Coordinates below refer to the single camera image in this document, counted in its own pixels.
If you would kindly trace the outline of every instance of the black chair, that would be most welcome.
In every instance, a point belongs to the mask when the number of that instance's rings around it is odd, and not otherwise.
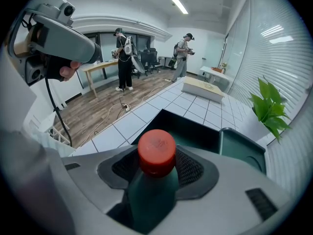
[[[151,65],[152,65],[152,70],[156,70],[157,72],[159,72],[158,68],[156,67],[156,65],[160,65],[160,62],[157,61],[157,51],[150,51],[150,55],[151,55]]]
[[[136,69],[135,66],[132,65],[132,76],[135,75],[135,76],[137,76],[137,78],[139,79],[139,77],[140,77],[140,72],[139,72],[139,71],[135,72],[135,69]]]
[[[150,68],[150,66],[151,66],[151,61],[150,61],[150,59],[151,59],[151,55],[150,55],[150,53],[148,53],[147,51],[144,51],[144,52],[142,52],[141,54],[140,54],[140,62],[142,63],[142,65],[143,65],[143,67],[144,67],[144,69],[145,69],[145,74],[146,74],[146,76],[148,76],[147,75],[147,71],[149,70],[149,68]]]

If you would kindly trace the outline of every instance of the cap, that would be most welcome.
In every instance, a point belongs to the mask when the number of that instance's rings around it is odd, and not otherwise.
[[[186,36],[190,37],[191,40],[194,40],[195,38],[192,36],[191,33],[187,33]]]
[[[166,176],[175,166],[175,151],[175,140],[166,131],[146,132],[138,142],[141,170],[152,177]]]
[[[117,28],[113,34],[113,36],[116,36],[117,33],[122,33],[122,28]]]

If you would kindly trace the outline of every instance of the hand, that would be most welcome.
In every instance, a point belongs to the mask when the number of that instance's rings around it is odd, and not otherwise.
[[[82,65],[82,63],[71,61],[70,67],[63,66],[60,69],[60,75],[64,77],[64,81],[69,81],[71,77],[73,77],[75,71]]]

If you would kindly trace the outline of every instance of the black shirt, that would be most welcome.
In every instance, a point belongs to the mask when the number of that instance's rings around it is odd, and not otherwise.
[[[126,38],[127,38],[126,36],[125,37],[118,36],[116,39],[116,48],[124,47],[126,43]],[[121,50],[121,52],[119,53],[119,58],[122,61],[127,61],[127,59],[129,58],[129,55],[126,55],[125,51]]]

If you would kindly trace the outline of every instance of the white box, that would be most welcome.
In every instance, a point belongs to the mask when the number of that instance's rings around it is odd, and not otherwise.
[[[188,76],[185,78],[182,91],[193,95],[202,96],[218,103],[221,103],[222,98],[224,97],[223,92],[216,85],[209,84]]]

